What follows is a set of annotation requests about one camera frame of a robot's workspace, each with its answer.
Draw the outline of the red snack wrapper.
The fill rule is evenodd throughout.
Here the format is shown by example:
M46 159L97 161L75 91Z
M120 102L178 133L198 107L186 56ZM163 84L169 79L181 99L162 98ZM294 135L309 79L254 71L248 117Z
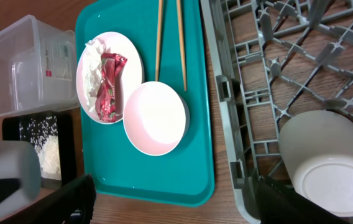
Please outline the red snack wrapper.
M127 58L120 54L103 53L101 55L101 84L95 101L95 111L101 121L115 123L116 78L122 73Z

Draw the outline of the white rice pile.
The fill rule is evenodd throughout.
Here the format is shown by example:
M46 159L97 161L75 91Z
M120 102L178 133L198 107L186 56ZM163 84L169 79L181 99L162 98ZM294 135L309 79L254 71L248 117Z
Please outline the white rice pile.
M36 116L22 118L19 123L20 139L33 145L44 179L61 180L61 165L57 117Z

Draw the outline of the white round plate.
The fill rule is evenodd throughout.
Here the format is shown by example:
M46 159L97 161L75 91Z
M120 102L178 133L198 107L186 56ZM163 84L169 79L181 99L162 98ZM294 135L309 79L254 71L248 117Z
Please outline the white round plate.
M123 112L128 98L133 91L144 82L144 65L135 45L123 34L118 32L104 32L95 37L106 46L106 51L117 53L127 58L126 66L119 78L116 79L116 108L120 114L116 117L116 122L123 119ZM84 49L78 61L76 69L76 92L80 101L81 109L93 121L99 124L105 124L99 119L97 112L90 111L87 107L87 99L83 90L83 60L87 56L87 50Z

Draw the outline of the wooden chopstick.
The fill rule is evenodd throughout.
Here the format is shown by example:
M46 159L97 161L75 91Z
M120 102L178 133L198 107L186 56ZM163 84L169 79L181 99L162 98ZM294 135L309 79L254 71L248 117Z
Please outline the wooden chopstick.
M178 17L178 35L180 43L180 57L181 57L181 70L183 78L183 87L187 91L187 80L186 80L186 57L185 57L185 42L183 33L183 14L181 8L181 0L176 0L176 11Z
M161 45L162 45L162 16L163 0L158 1L158 22L157 22L157 43L156 43L156 61L155 61L155 81L159 81Z

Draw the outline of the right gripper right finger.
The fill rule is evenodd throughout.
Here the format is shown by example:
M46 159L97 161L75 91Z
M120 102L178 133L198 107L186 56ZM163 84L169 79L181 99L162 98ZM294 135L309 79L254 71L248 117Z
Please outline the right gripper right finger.
M255 198L262 224L347 224L267 176L259 177Z

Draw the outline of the white tissue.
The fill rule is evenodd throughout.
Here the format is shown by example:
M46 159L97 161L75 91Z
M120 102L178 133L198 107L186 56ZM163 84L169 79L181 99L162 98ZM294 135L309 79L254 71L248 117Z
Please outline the white tissue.
M99 87L102 82L101 55L105 52L106 46L98 39L90 40L86 43L86 52L83 58L83 75L85 98L90 112L95 110L95 102Z

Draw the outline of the white cup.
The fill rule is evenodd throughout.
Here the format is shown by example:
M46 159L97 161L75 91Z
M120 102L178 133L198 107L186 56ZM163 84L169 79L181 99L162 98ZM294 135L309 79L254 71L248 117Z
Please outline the white cup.
M353 123L325 110L289 119L280 154L295 191L339 217L353 217Z

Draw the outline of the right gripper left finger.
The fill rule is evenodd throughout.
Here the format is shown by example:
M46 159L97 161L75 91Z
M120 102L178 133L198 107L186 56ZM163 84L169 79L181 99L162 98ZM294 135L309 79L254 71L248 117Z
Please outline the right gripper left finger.
M89 224L93 217L96 189L92 175L85 174L52 192L3 224Z

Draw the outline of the white shallow bowl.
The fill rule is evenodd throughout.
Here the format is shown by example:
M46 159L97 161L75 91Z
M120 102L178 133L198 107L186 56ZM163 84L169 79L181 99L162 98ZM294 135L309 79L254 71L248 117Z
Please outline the white shallow bowl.
M127 99L123 122L127 138L138 151L163 156L173 151L188 132L190 111L170 86L145 82Z

